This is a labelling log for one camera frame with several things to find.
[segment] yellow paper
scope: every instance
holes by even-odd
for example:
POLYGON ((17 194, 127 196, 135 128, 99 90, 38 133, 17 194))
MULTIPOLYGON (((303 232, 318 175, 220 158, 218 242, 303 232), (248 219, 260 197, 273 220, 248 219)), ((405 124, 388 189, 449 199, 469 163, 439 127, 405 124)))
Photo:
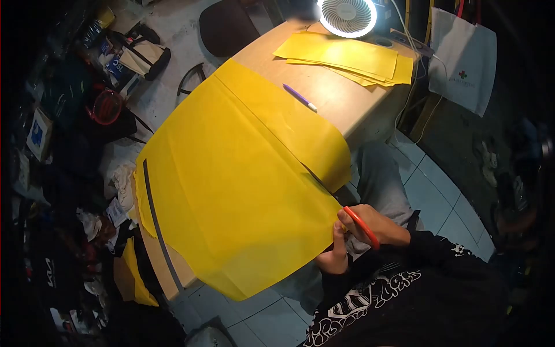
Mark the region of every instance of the yellow paper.
POLYGON ((334 191, 350 179, 341 133, 281 88, 224 63, 175 109, 137 158, 140 216, 203 282, 234 300, 275 284, 332 242, 334 191))
POLYGON ((324 66, 325 68, 332 70, 333 72, 340 74, 343 77, 346 77, 348 79, 350 79, 353 82, 356 82, 358 84, 360 84, 363 87, 368 87, 368 86, 373 86, 374 84, 376 84, 376 82, 373 81, 369 81, 368 79, 362 77, 362 76, 358 76, 352 73, 349 73, 347 71, 341 70, 341 69, 337 69, 337 68, 333 68, 330 66, 324 66))
POLYGON ((385 82, 385 83, 378 83, 384 87, 392 86, 394 84, 401 84, 401 83, 411 84, 411 79, 412 79, 412 59, 401 55, 397 56, 397 64, 395 67, 395 71, 393 73, 393 78, 384 78, 384 77, 380 77, 375 74, 367 73, 357 69, 342 68, 336 65, 322 64, 320 62, 307 61, 307 60, 301 60, 301 59, 287 59, 286 63, 304 64, 304 65, 322 65, 334 72, 337 72, 336 70, 339 69, 348 74, 355 75, 355 79, 351 79, 349 76, 346 76, 340 73, 342 76, 347 77, 348 79, 354 82, 358 83, 358 77, 362 77, 365 80, 370 82, 375 82, 375 83, 378 83, 378 81, 385 82))
POLYGON ((397 52, 392 49, 353 39, 310 33, 291 35, 274 55, 353 68, 385 78, 393 78, 397 62, 397 52))
POLYGON ((123 249, 122 258, 127 263, 127 267, 131 271, 135 279, 135 301, 139 304, 158 306, 158 302, 144 286, 143 279, 139 274, 139 267, 137 265, 137 256, 135 255, 134 237, 127 240, 125 248, 123 249))

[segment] tile floor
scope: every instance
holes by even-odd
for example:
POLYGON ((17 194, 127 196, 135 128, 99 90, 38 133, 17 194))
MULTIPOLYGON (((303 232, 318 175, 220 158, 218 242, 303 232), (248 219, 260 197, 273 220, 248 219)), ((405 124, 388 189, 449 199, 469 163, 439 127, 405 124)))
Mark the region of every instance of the tile floor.
MULTIPOLYGON (((390 143, 390 151, 399 164, 408 201, 422 210, 426 228, 488 260, 493 243, 467 199, 417 145, 399 132, 397 140, 390 143)), ((355 167, 351 187, 358 178, 355 167)), ((203 285, 187 289, 173 302, 173 310, 187 332, 220 316, 238 347, 296 347, 312 321, 297 301, 272 289, 237 303, 203 285)))

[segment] printed graphic on shirt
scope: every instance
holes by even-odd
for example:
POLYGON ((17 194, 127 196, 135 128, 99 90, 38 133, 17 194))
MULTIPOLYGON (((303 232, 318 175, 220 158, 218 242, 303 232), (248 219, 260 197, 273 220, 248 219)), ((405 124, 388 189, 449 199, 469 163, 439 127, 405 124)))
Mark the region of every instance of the printed graphic on shirt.
POLYGON ((306 332, 305 347, 321 346, 330 338, 364 317, 369 309, 379 309, 387 301, 420 278, 420 271, 404 271, 395 274, 398 263, 383 266, 372 282, 351 289, 345 297, 327 311, 327 317, 312 322, 306 332))
POLYGON ((463 245, 453 243, 453 246, 455 246, 455 248, 453 248, 452 251, 455 252, 456 257, 460 257, 462 255, 471 255, 472 254, 472 252, 470 252, 470 250, 466 249, 465 246, 463 246, 463 245))

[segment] gray strip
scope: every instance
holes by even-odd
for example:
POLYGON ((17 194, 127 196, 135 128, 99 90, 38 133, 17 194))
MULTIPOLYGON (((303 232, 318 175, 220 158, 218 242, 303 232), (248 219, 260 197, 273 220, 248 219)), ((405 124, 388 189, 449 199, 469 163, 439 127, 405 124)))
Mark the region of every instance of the gray strip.
POLYGON ((185 296, 185 289, 181 285, 181 281, 177 276, 177 272, 175 272, 175 268, 171 263, 170 255, 168 254, 168 249, 166 248, 166 244, 164 243, 164 238, 162 237, 162 232, 160 231, 160 226, 158 225, 158 218, 156 217, 156 211, 154 210, 154 201, 152 200, 152 192, 150 191, 150 180, 148 179, 148 166, 147 160, 143 161, 143 171, 144 171, 144 183, 147 186, 147 197, 148 197, 148 204, 150 206, 150 213, 152 214, 152 221, 154 222, 154 229, 156 229, 156 235, 158 236, 158 242, 160 243, 160 248, 162 248, 162 253, 164 254, 164 259, 166 260, 166 264, 171 273, 171 277, 174 279, 175 285, 179 290, 179 294, 183 294, 185 296))

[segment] black chair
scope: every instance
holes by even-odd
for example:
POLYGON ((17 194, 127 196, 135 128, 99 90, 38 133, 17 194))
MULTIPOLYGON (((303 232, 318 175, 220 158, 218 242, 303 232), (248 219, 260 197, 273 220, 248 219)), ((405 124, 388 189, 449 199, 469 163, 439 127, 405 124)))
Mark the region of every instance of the black chair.
POLYGON ((216 57, 231 57, 260 37, 239 0, 222 0, 200 14, 200 38, 216 57))

